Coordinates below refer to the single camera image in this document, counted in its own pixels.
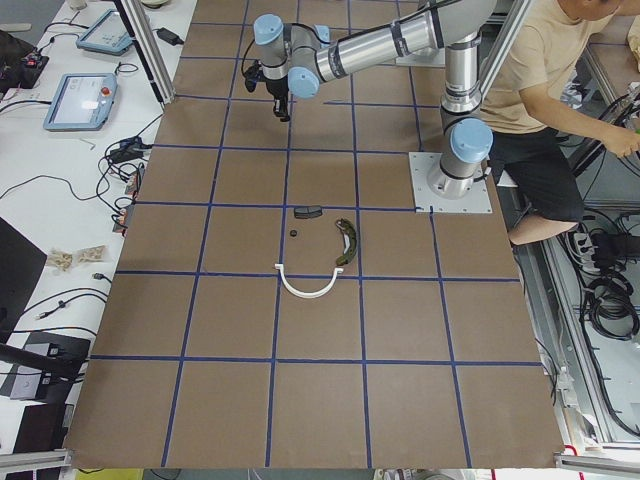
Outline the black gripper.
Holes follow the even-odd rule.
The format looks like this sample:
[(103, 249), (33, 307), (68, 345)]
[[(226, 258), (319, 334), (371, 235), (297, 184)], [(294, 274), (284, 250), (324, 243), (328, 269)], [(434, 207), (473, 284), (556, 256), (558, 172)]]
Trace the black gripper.
[(243, 72), (245, 88), (253, 93), (259, 83), (265, 83), (267, 91), (274, 97), (273, 113), (280, 122), (289, 122), (289, 89), (287, 77), (270, 79), (266, 76), (266, 68), (259, 60), (254, 60), (251, 66)]

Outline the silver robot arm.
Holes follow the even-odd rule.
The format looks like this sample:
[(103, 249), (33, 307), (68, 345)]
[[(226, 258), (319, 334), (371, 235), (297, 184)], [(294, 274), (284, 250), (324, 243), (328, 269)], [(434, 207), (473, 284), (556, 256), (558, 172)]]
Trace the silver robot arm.
[(491, 130), (478, 117), (478, 48), (480, 28), (494, 8), (492, 1), (422, 1), (409, 15), (336, 40), (324, 25), (286, 23), (275, 14), (264, 14), (253, 23), (259, 57), (243, 70), (245, 87), (254, 91), (265, 84), (274, 100), (274, 115), (287, 122), (290, 97), (310, 99), (322, 84), (372, 66), (420, 52), (443, 52), (444, 146), (427, 182), (436, 195), (459, 199), (471, 189), (493, 142)]

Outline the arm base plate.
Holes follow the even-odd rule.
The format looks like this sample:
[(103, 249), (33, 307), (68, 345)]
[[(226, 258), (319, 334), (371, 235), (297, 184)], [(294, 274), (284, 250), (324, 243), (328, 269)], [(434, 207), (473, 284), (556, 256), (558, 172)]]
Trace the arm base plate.
[(445, 49), (425, 48), (395, 59), (397, 66), (444, 68)]
[(416, 213), (491, 214), (482, 164), (468, 178), (455, 179), (441, 170), (438, 152), (410, 152), (409, 170)]

